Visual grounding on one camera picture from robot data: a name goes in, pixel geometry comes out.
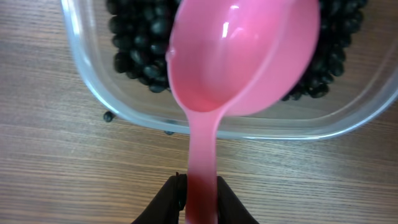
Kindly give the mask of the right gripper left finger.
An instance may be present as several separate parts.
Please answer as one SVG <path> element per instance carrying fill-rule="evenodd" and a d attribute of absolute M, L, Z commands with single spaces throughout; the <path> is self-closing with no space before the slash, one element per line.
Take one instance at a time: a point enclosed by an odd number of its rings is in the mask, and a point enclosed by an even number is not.
<path fill-rule="evenodd" d="M 186 205 L 187 175 L 170 176 L 146 209 L 132 224 L 178 224 L 179 213 Z"/>

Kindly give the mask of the black beans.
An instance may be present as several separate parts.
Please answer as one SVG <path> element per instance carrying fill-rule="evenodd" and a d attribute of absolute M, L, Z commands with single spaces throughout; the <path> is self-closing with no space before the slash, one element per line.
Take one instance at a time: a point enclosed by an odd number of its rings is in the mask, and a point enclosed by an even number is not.
<path fill-rule="evenodd" d="M 180 0 L 106 0 L 111 14 L 108 29 L 117 48 L 113 67 L 137 79 L 153 93 L 170 88 L 165 53 Z M 352 43 L 364 20 L 368 0 L 319 0 L 321 24 L 315 55 L 300 81 L 283 101 L 303 95 L 321 98 L 330 84 L 345 72 L 345 48 Z"/>

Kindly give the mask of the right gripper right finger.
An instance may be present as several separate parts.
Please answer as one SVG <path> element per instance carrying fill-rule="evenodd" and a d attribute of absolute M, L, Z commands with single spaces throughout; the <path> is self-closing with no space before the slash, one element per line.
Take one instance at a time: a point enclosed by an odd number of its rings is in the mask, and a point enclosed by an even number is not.
<path fill-rule="evenodd" d="M 218 224 L 259 224 L 221 176 L 218 184 Z"/>

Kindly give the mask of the pink plastic measuring scoop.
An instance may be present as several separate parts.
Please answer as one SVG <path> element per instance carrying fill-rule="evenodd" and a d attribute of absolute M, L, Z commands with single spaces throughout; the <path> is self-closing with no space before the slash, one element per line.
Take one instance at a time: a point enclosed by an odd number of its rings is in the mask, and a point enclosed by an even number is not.
<path fill-rule="evenodd" d="M 313 57 L 317 0 L 183 0 L 169 41 L 170 87 L 189 124 L 187 223 L 216 223 L 216 133 L 225 116 L 281 100 Z"/>

